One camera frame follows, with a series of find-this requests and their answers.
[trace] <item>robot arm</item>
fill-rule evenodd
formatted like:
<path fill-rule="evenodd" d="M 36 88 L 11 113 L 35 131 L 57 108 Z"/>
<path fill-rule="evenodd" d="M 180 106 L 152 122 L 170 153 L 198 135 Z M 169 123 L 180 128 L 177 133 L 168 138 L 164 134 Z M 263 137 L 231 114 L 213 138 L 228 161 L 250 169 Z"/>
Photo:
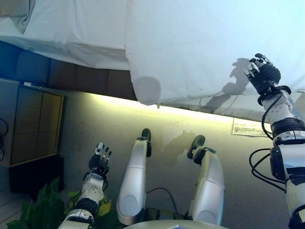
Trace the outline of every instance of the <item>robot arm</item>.
<path fill-rule="evenodd" d="M 149 129 L 134 143 L 116 204 L 118 219 L 124 225 L 138 222 L 145 205 L 146 157 L 151 154 Z"/>
<path fill-rule="evenodd" d="M 91 229 L 99 202 L 104 198 L 103 184 L 106 173 L 109 171 L 108 163 L 111 151 L 104 144 L 96 146 L 94 154 L 89 161 L 89 169 L 84 176 L 84 183 L 73 209 L 68 213 L 59 229 Z"/>
<path fill-rule="evenodd" d="M 250 60 L 246 76 L 260 94 L 271 124 L 274 147 L 270 150 L 272 175 L 286 182 L 289 227 L 305 228 L 305 125 L 294 109 L 287 86 L 278 86 L 280 72 L 261 54 Z"/>
<path fill-rule="evenodd" d="M 188 216 L 194 221 L 220 225 L 224 208 L 223 168 L 216 151 L 203 147 L 204 140 L 203 135 L 198 135 L 187 154 L 201 166 Z"/>

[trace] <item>cabinet door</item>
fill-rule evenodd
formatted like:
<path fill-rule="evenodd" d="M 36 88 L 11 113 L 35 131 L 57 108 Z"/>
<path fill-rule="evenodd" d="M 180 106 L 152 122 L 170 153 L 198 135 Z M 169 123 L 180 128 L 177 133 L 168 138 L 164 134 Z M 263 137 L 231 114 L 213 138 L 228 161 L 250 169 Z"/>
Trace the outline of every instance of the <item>cabinet door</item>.
<path fill-rule="evenodd" d="M 39 131 L 56 131 L 61 108 L 61 97 L 43 93 Z"/>
<path fill-rule="evenodd" d="M 56 131 L 38 132 L 36 157 L 54 154 L 56 144 Z"/>
<path fill-rule="evenodd" d="M 12 164 L 36 157 L 41 102 L 42 92 L 19 88 L 11 153 Z"/>
<path fill-rule="evenodd" d="M 15 133 L 38 132 L 42 92 L 19 88 Z"/>
<path fill-rule="evenodd" d="M 14 134 L 11 163 L 34 159 L 36 157 L 38 132 Z"/>
<path fill-rule="evenodd" d="M 61 97 L 43 93 L 36 157 L 54 154 Z"/>

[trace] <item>blue couch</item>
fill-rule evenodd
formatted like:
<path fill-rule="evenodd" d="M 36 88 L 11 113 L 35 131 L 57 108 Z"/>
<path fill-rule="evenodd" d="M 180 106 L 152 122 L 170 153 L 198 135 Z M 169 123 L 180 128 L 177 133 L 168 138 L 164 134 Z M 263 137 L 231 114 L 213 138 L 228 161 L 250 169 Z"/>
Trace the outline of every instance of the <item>blue couch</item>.
<path fill-rule="evenodd" d="M 0 41 L 0 77 L 45 87 L 137 100 L 129 71 L 57 61 Z"/>

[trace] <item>green plant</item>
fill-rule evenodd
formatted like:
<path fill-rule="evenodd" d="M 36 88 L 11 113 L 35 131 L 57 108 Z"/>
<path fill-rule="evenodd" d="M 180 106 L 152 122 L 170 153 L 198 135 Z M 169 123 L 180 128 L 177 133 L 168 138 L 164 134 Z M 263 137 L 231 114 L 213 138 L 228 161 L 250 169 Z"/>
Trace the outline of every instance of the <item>green plant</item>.
<path fill-rule="evenodd" d="M 58 181 L 45 185 L 36 203 L 23 203 L 20 219 L 8 223 L 8 229 L 56 229 L 65 216 L 64 203 L 57 193 Z"/>
<path fill-rule="evenodd" d="M 36 203 L 23 203 L 21 217 L 7 223 L 8 229 L 57 229 L 65 216 L 72 209 L 80 196 L 80 192 L 71 192 L 65 205 L 58 192 L 59 179 L 54 179 L 39 191 Z M 117 212 L 111 209 L 112 202 L 105 199 L 99 203 L 94 226 L 100 229 L 118 229 L 121 225 L 117 219 Z"/>

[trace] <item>gray floor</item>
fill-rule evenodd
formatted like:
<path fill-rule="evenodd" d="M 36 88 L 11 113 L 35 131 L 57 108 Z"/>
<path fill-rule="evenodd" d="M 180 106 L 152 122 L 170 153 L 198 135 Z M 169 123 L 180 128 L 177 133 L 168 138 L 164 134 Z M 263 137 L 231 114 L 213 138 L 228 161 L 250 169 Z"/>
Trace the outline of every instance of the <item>gray floor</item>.
<path fill-rule="evenodd" d="M 142 129 L 148 127 L 152 131 L 152 156 L 147 159 L 146 190 L 169 189 L 178 211 L 185 213 L 200 169 L 185 154 L 195 136 L 204 134 L 206 146 L 217 150 L 224 169 L 222 225 L 235 229 L 287 228 L 289 213 L 285 194 L 254 178 L 248 165 L 252 151 L 271 146 L 266 137 L 232 135 L 232 118 L 181 114 L 178 110 L 143 111 L 133 104 L 117 103 L 97 95 L 59 93 L 66 95 L 60 146 L 65 159 L 63 196 L 80 189 L 93 149 L 103 141 L 113 151 L 105 194 L 115 204 L 133 143 Z M 270 174 L 268 160 L 260 170 Z M 149 194 L 146 205 L 173 210 L 168 195 L 161 190 Z"/>

